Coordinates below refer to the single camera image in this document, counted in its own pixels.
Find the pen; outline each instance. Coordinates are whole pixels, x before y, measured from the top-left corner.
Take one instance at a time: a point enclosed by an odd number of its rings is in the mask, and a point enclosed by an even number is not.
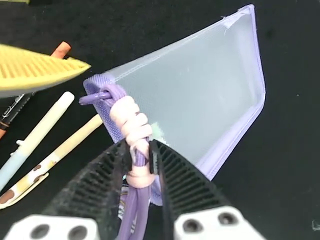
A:
[[[66,42],[60,43],[60,45],[51,54],[52,57],[63,59],[65,55],[71,49],[70,45]],[[14,99],[14,102],[5,110],[2,114],[0,121],[0,139],[7,132],[10,123],[15,119],[20,110],[26,105],[30,98],[35,95],[36,92],[21,94]]]
[[[74,99],[75,96],[71,92],[66,91],[49,109],[25,140],[16,141],[19,145],[18,149],[11,154],[10,158],[0,168],[0,191],[61,118]]]
[[[0,196],[0,209],[4,209],[17,203],[31,190],[38,186],[46,177],[48,177],[48,171],[55,164],[63,159],[68,153],[70,153],[102,123],[102,119],[98,114],[91,118],[83,127],[71,135],[29,173],[27,173],[8,191]]]

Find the cream pen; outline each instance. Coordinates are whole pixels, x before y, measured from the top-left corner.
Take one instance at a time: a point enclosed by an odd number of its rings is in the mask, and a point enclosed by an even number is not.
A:
[[[48,177],[48,171],[55,164],[70,153],[102,123],[103,122],[98,114],[91,118],[83,127],[71,135],[28,174],[0,196],[0,209],[4,209],[17,203],[31,190],[38,186],[46,177]]]

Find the yellow object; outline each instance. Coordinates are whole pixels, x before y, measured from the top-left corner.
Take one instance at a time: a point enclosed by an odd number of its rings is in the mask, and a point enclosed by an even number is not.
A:
[[[68,81],[89,69],[83,61],[0,44],[0,97],[16,96]]]
[[[30,0],[0,0],[0,2],[17,2],[29,4]]]

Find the black marker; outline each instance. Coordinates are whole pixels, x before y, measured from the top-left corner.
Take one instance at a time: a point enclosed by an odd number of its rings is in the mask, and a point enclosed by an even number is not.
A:
[[[17,96],[14,99],[13,103],[5,110],[5,112],[1,116],[0,121],[0,139],[7,132],[7,128],[10,126],[13,119],[15,119],[20,110],[26,105],[26,103],[33,95],[35,95],[35,92]]]

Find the screw hole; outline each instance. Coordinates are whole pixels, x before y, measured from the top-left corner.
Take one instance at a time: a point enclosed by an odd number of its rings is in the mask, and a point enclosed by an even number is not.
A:
[[[238,223],[238,219],[236,218],[236,216],[229,212],[221,213],[218,216],[218,219],[222,225],[234,225]]]
[[[48,224],[41,224],[36,226],[31,232],[32,239],[42,239],[44,238],[49,232],[49,225]]]
[[[68,235],[68,240],[83,240],[87,236],[87,228],[84,226],[76,226],[72,228]]]
[[[198,233],[203,230],[203,227],[199,221],[189,219],[183,223],[183,229],[187,233]]]

